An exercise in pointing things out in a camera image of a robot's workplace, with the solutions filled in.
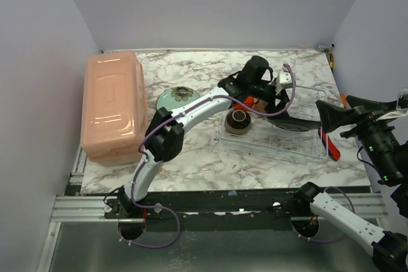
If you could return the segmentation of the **orange bowl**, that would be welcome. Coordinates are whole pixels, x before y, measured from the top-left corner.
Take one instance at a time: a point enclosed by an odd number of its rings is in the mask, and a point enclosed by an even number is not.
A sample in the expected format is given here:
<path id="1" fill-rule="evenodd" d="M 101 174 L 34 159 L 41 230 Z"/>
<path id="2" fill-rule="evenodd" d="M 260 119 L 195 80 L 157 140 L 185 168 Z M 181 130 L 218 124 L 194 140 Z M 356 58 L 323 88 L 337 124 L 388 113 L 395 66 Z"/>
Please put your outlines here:
<path id="1" fill-rule="evenodd" d="M 259 103 L 259 99 L 248 96 L 246 98 L 246 100 L 242 104 L 240 104 L 240 103 L 235 104 L 233 109 L 234 110 L 249 111 L 249 109 L 253 110 L 258 103 Z"/>

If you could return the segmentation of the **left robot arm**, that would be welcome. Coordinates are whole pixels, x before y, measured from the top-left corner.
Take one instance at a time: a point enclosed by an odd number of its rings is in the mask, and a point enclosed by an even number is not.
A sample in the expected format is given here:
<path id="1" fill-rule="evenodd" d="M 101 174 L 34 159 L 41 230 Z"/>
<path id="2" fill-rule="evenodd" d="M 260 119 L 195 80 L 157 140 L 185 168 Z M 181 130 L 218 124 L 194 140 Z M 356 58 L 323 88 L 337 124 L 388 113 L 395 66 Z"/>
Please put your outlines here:
<path id="1" fill-rule="evenodd" d="M 284 74 L 289 75 L 287 83 L 296 87 L 295 75 L 289 64 L 270 80 L 263 79 L 265 72 L 273 73 L 268 61 L 260 56 L 251 57 L 244 67 L 223 78 L 203 97 L 173 110 L 160 108 L 151 120 L 145 138 L 138 151 L 141 159 L 132 179 L 117 191 L 116 214 L 132 218 L 147 209 L 140 201 L 147 196 L 148 189 L 165 162 L 181 153 L 185 135 L 196 125 L 211 116 L 230 109 L 234 104 L 243 104 L 251 96 L 264 102 L 273 103 L 286 83 Z"/>

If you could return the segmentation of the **pink floral mug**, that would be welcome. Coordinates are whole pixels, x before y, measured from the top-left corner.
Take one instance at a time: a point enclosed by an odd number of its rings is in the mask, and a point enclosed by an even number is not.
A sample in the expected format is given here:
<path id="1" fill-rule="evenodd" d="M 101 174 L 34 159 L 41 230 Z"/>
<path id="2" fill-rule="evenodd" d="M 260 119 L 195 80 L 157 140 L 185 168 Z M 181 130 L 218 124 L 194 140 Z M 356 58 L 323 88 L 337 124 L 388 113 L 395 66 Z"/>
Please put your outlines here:
<path id="1" fill-rule="evenodd" d="M 266 107 L 266 103 L 263 100 L 259 99 L 254 103 L 253 109 L 260 113 L 267 113 L 267 111 L 265 110 L 265 107 Z"/>

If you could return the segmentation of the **teal square plate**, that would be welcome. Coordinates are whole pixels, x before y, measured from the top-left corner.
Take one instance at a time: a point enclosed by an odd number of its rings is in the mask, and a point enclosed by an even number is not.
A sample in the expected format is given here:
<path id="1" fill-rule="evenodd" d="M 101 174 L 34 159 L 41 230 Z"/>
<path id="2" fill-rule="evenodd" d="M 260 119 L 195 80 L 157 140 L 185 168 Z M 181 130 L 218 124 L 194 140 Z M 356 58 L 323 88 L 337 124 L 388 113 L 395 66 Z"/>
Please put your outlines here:
<path id="1" fill-rule="evenodd" d="M 296 132 L 308 132 L 312 130 L 319 129 L 321 123 L 313 120 L 304 120 L 299 118 L 271 118 L 268 119 L 269 123 L 283 129 L 286 131 L 296 131 Z"/>

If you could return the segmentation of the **beige bowl dark rim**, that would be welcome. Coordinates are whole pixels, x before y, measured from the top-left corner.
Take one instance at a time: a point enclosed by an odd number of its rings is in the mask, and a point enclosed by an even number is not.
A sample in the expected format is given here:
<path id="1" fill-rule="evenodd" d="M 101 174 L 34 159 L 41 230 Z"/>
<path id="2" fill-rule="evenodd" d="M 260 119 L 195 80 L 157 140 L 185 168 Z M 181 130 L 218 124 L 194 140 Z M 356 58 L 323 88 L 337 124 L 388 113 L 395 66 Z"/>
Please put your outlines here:
<path id="1" fill-rule="evenodd" d="M 224 123 L 226 130 L 234 135 L 246 134 L 250 131 L 251 125 L 251 117 L 243 110 L 230 110 Z"/>

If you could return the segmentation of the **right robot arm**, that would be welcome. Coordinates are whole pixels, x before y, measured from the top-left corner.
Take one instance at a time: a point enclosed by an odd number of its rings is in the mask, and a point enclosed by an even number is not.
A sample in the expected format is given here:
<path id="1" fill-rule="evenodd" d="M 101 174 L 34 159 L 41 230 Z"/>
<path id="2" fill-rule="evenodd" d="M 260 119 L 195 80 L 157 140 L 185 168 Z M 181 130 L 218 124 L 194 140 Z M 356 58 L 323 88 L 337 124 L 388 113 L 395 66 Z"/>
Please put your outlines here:
<path id="1" fill-rule="evenodd" d="M 379 175 L 379 183 L 394 187 L 392 200 L 399 214 L 407 217 L 407 144 L 401 145 L 389 123 L 407 116 L 407 93 L 400 93 L 395 101 L 382 103 L 347 96 L 348 109 L 326 101 L 316 101 L 322 129 L 333 132 L 351 125 L 340 134 L 343 138 L 358 138 Z M 385 230 L 362 217 L 360 209 L 367 205 L 378 208 L 379 194 L 351 194 L 345 201 L 338 195 L 312 182 L 293 194 L 293 208 L 299 216 L 317 215 L 348 235 L 369 254 L 379 271 L 407 271 L 407 236 Z"/>

